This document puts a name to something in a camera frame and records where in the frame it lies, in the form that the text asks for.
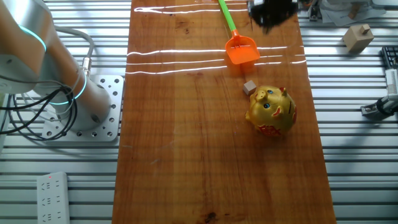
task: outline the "black cable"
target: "black cable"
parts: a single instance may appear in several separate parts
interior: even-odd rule
[[[32,137],[26,135],[25,133],[23,133],[21,130],[18,131],[19,134],[21,134],[21,135],[24,136],[26,139],[31,140],[31,141],[53,141],[53,140],[60,139],[62,136],[66,135],[66,133],[70,130],[70,128],[75,124],[75,121],[76,121],[76,119],[77,119],[77,103],[76,103],[76,100],[73,100],[73,95],[71,96],[71,95],[68,95],[68,94],[67,94],[67,90],[66,90],[66,89],[62,88],[62,91],[65,93],[65,96],[67,97],[67,100],[68,100],[68,102],[69,102],[69,106],[71,106],[71,104],[73,104],[73,106],[75,107],[75,112],[74,112],[74,114],[73,114],[72,111],[69,112],[68,121],[67,121],[67,123],[65,124],[65,126],[63,127],[63,129],[62,129],[58,134],[52,136],[51,138],[43,138],[42,136],[40,136],[40,135],[36,134],[35,132],[33,132],[29,127],[26,127],[26,129],[27,129],[30,133],[32,133],[35,137],[37,137],[37,138],[32,138]],[[9,117],[10,117],[10,123],[11,123],[15,128],[17,128],[16,123],[15,123],[15,121],[14,121],[13,118],[12,118],[11,111],[8,111],[8,113],[9,113]],[[23,119],[22,119],[22,117],[21,117],[21,114],[19,113],[19,110],[16,110],[16,113],[17,113],[18,118],[19,118],[19,120],[21,121],[21,123],[24,124],[24,121],[23,121]]]
[[[7,107],[0,107],[0,110],[23,110],[23,109],[27,109],[27,108],[30,108],[30,107],[32,107],[32,106],[36,106],[36,105],[38,105],[38,104],[40,104],[40,103],[42,103],[42,102],[44,102],[44,101],[46,101],[46,100],[48,100],[48,99],[50,99],[50,98],[51,98],[51,100],[52,100],[60,91],[61,91],[61,89],[55,90],[54,92],[52,92],[52,93],[49,94],[48,96],[42,98],[42,99],[39,100],[39,101],[36,101],[36,102],[34,102],[34,103],[31,103],[31,104],[29,104],[29,105],[20,106],[20,107],[9,107],[9,106],[7,106]]]
[[[51,96],[50,99],[52,100],[52,99],[57,95],[57,93],[59,93],[59,91],[60,91],[60,90],[55,90],[52,94],[50,94],[50,95],[49,95],[49,96]],[[9,103],[10,103],[10,101],[11,101],[11,97],[12,97],[12,95],[9,95],[9,97],[8,97],[8,98],[9,98],[9,101],[7,102],[7,106],[9,106]],[[50,100],[46,101],[46,102],[43,104],[43,106],[41,107],[41,109],[39,109],[39,111],[37,112],[37,114],[36,114],[30,121],[28,121],[26,124],[24,124],[24,125],[22,125],[22,126],[19,126],[18,128],[13,129],[13,130],[0,131],[0,134],[11,134],[11,133],[17,132],[17,131],[19,131],[19,130],[22,130],[22,129],[28,127],[30,124],[32,124],[32,123],[39,117],[40,113],[43,112],[44,108],[45,108],[49,103],[50,103]]]

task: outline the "beige cube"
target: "beige cube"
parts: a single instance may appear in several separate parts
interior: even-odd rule
[[[369,25],[351,26],[344,35],[343,40],[349,52],[363,51],[374,39]]]
[[[251,94],[253,94],[256,91],[256,84],[254,84],[254,82],[252,80],[248,81],[247,83],[245,83],[243,85],[243,91],[245,94],[247,94],[247,96],[250,96]]]

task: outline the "gold piggy bank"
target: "gold piggy bank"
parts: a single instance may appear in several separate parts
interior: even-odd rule
[[[297,108],[285,88],[260,86],[250,96],[246,120],[266,136],[281,136],[295,124]]]

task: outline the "metal rail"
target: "metal rail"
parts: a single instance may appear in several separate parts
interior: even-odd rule
[[[57,26],[94,38],[93,75],[124,74],[131,0],[45,2]],[[305,12],[299,21],[338,224],[398,223],[397,119],[370,123],[359,110],[386,94],[379,51],[398,45],[398,11],[366,21],[376,38],[355,57],[341,40],[348,26],[309,22]],[[81,61],[88,44],[60,36]],[[33,124],[38,133],[42,126]],[[69,176],[71,223],[110,224],[117,159],[118,142],[47,147],[8,136],[0,151],[0,223],[36,224],[36,177],[62,170]]]

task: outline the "power strip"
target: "power strip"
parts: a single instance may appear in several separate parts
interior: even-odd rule
[[[37,178],[37,223],[70,224],[66,173]]]

